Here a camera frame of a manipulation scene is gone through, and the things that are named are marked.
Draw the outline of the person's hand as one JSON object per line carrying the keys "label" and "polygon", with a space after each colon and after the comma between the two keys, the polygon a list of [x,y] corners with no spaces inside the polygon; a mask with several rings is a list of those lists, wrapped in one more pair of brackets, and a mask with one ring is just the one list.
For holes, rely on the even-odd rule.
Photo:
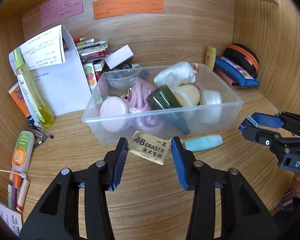
{"label": "person's hand", "polygon": [[294,173],[292,180],[292,194],[294,197],[300,198],[300,174]]}

